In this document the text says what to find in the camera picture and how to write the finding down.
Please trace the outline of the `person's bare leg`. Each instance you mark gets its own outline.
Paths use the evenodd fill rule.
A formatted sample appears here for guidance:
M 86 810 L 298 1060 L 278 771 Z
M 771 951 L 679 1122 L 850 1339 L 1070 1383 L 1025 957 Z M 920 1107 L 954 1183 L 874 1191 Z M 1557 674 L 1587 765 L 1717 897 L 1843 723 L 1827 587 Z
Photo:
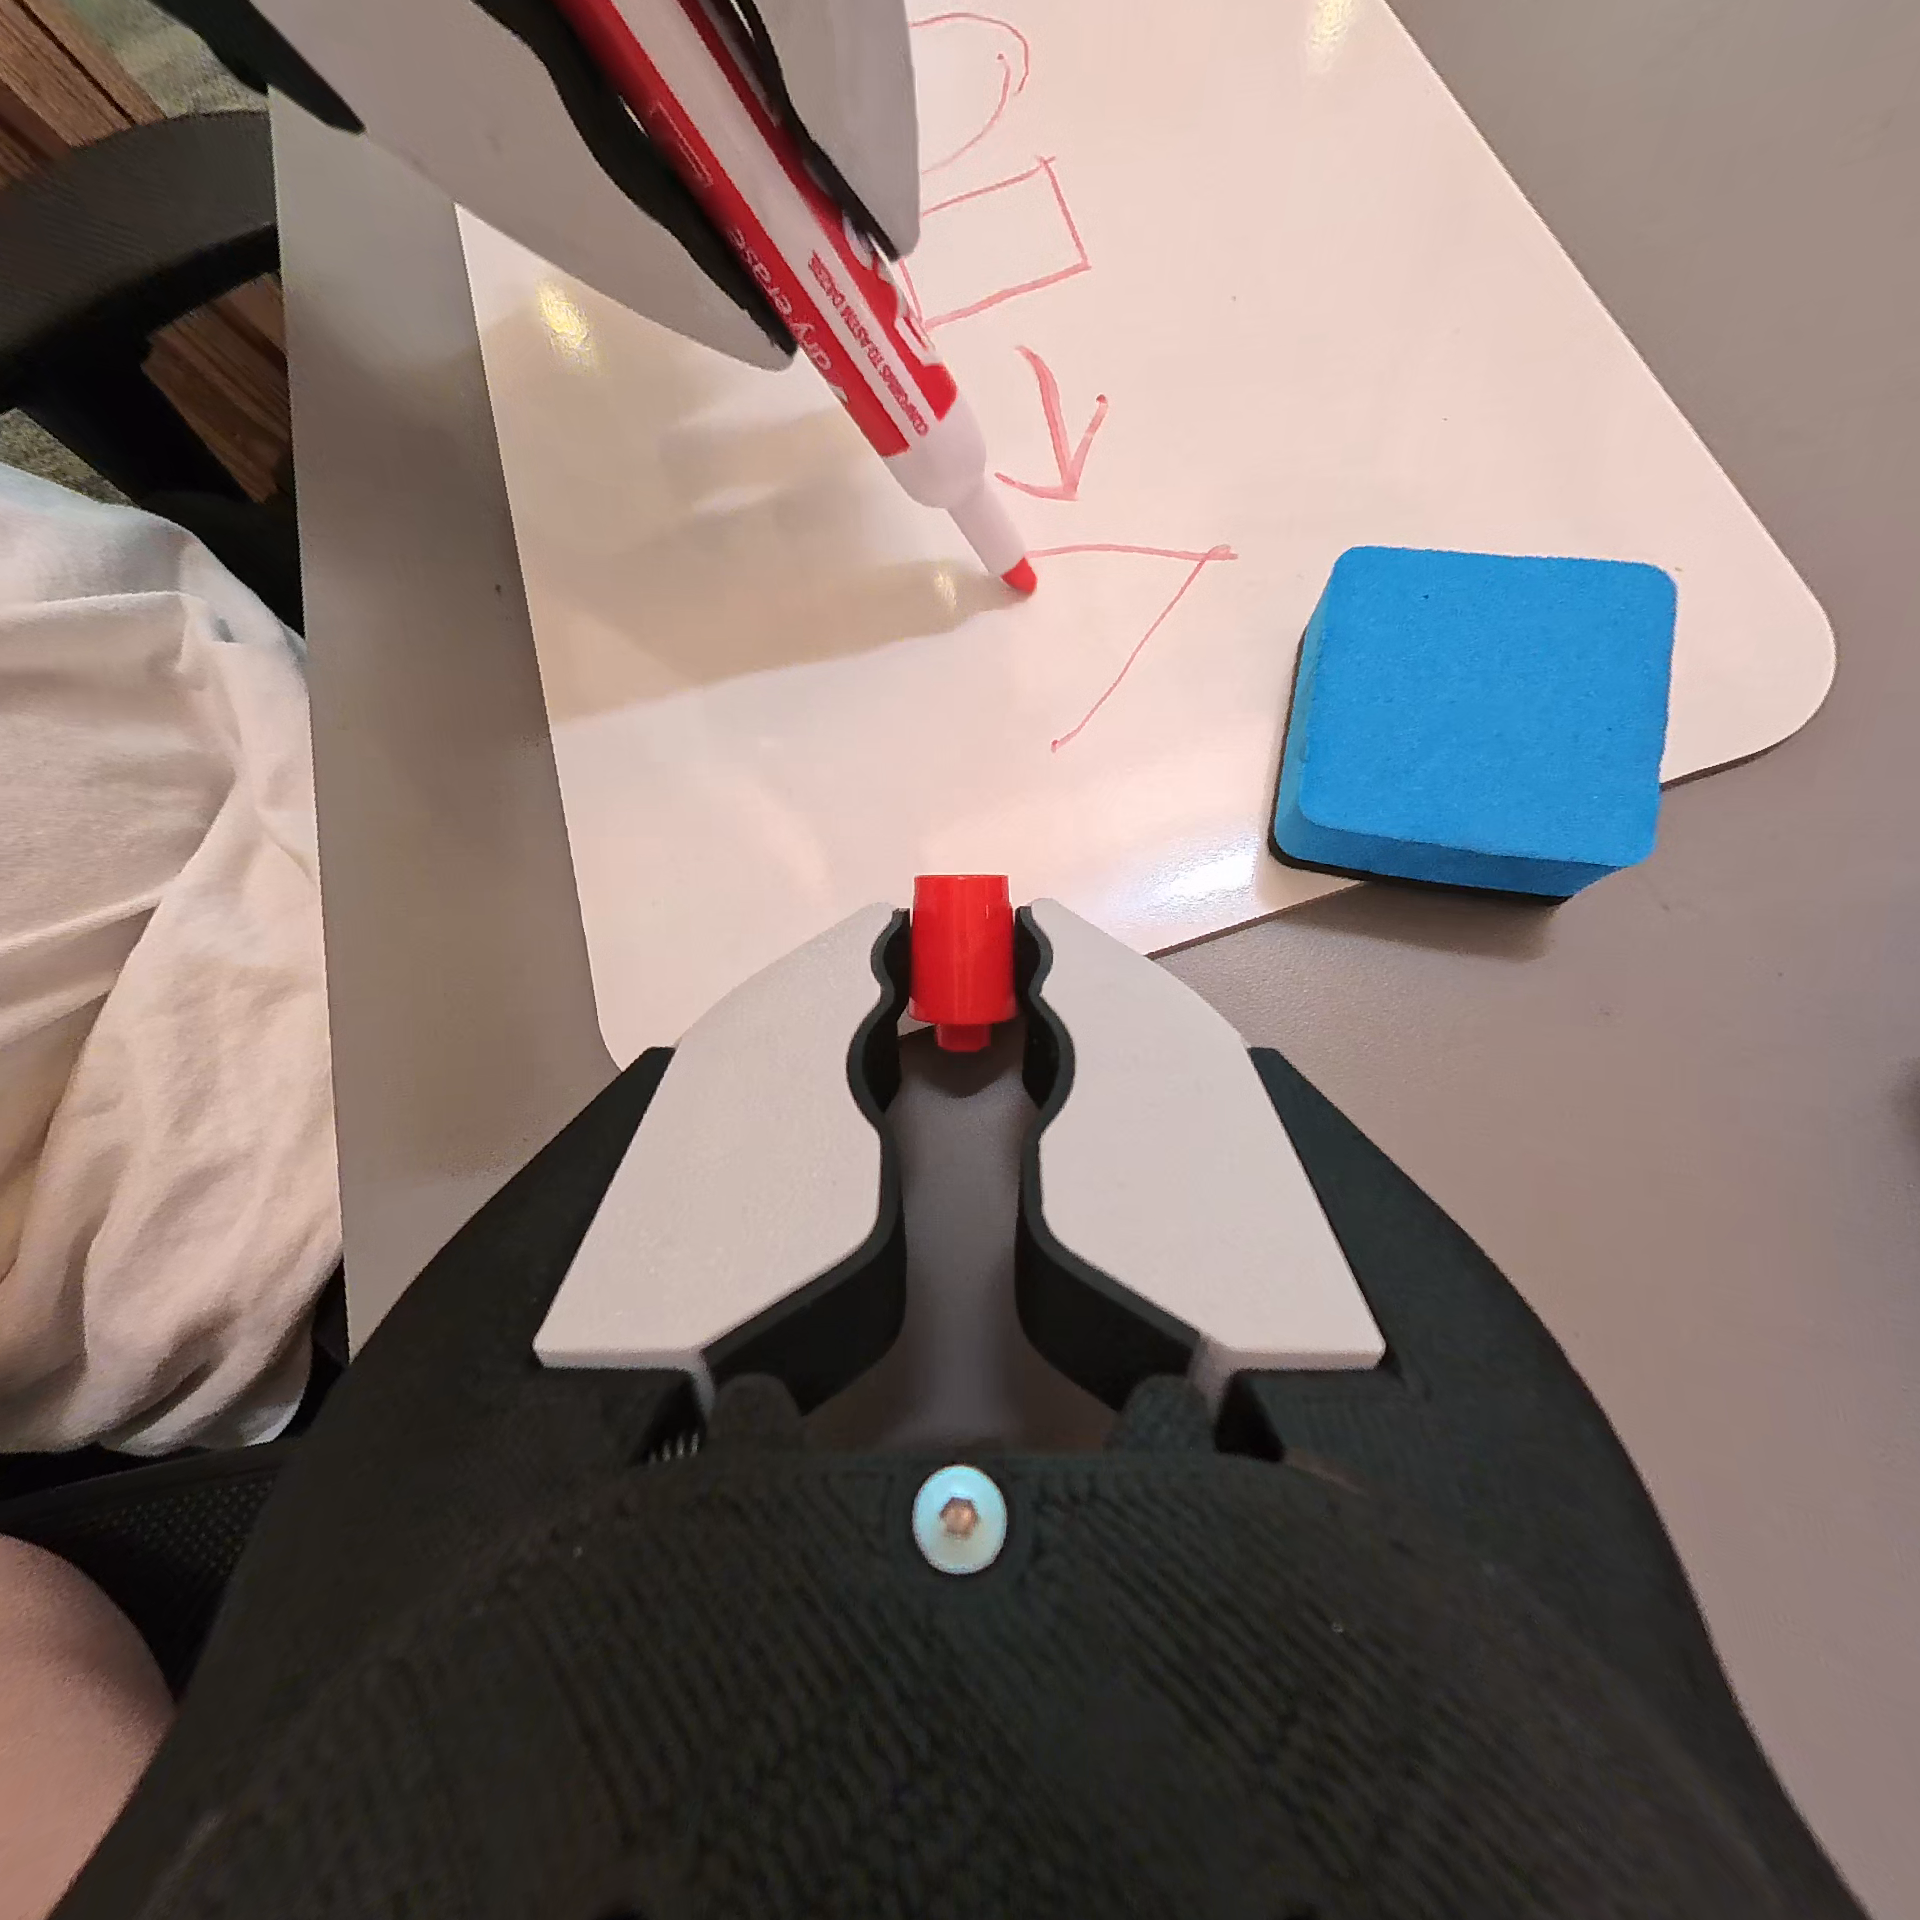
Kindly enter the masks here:
M 128 1617 L 78 1567 L 2 1540 L 2 1915 L 47 1915 L 176 1716 Z

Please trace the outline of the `red marker cap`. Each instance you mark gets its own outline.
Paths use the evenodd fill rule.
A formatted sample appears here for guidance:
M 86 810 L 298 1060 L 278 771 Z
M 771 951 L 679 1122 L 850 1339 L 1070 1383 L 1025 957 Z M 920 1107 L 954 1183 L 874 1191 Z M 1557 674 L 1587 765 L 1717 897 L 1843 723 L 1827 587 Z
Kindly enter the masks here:
M 1003 873 L 914 877 L 907 1013 L 954 1054 L 984 1049 L 1015 1020 L 1015 910 Z

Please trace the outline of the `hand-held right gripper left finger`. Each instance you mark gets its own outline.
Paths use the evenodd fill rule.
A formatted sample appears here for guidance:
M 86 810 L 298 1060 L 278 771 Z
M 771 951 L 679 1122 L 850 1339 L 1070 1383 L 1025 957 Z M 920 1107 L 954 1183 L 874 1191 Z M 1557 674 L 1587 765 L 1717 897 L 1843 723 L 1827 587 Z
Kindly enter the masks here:
M 907 914 L 867 902 L 683 1033 L 534 1333 L 546 1369 L 665 1371 L 704 1409 L 768 1375 L 811 1413 L 893 1346 L 904 967 Z

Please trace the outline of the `blue foam eraser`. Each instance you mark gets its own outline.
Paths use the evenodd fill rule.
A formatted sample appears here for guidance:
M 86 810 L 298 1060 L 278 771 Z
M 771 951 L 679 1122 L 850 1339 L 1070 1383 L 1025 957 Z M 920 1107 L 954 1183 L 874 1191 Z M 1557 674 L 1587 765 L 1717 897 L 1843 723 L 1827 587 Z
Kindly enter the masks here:
M 1637 559 L 1345 549 L 1302 628 L 1275 859 L 1536 900 L 1638 866 L 1674 613 Z

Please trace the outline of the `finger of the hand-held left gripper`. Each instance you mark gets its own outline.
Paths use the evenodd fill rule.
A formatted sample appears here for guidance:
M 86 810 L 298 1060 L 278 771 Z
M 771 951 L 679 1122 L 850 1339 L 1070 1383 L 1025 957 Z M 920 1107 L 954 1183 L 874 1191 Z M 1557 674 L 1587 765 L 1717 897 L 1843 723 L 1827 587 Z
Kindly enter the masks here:
M 889 258 L 920 238 L 918 99 L 902 3 L 739 3 L 752 63 L 814 180 Z
M 554 5 L 255 6 L 385 154 L 632 313 L 752 369 L 791 329 Z

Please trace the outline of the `red dry erase marker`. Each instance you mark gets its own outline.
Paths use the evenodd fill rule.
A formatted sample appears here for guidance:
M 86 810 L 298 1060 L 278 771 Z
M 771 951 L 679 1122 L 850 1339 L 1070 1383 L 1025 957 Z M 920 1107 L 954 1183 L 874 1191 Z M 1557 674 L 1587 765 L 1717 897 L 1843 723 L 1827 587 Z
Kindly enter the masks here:
M 1037 587 L 978 420 L 880 247 L 816 179 L 714 5 L 567 3 L 595 68 L 717 231 L 898 487 L 944 513 L 982 569 Z

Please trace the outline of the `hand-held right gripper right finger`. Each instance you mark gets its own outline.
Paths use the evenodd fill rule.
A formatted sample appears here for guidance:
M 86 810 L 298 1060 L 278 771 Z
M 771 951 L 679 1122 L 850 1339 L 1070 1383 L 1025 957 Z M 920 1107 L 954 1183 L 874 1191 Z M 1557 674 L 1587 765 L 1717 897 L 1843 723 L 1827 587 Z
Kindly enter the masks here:
M 1385 1338 L 1227 1017 L 1042 899 L 1016 913 L 1016 1198 L 1029 1345 L 1106 1409 L 1171 1375 L 1221 1413 L 1253 1374 L 1367 1374 Z

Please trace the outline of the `person's white shirt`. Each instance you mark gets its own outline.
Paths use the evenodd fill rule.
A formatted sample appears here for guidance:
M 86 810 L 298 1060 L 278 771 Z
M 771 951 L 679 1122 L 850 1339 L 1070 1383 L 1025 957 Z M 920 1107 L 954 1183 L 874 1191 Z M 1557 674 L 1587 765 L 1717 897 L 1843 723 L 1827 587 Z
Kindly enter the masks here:
M 342 1258 L 303 644 L 2 475 L 2 1449 L 273 1439 Z

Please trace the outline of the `white whiteboard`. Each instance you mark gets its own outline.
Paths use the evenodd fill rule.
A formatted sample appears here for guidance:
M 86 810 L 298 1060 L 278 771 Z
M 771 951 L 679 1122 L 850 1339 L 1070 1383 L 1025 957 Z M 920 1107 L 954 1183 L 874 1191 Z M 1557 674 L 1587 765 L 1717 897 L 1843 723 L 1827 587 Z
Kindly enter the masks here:
M 914 43 L 902 287 L 1030 597 L 814 372 L 458 212 L 617 1063 L 918 873 L 1142 954 L 1336 889 L 1265 835 L 1354 545 L 1665 569 L 1667 783 L 1824 705 L 1811 590 L 1385 5 L 922 5 Z

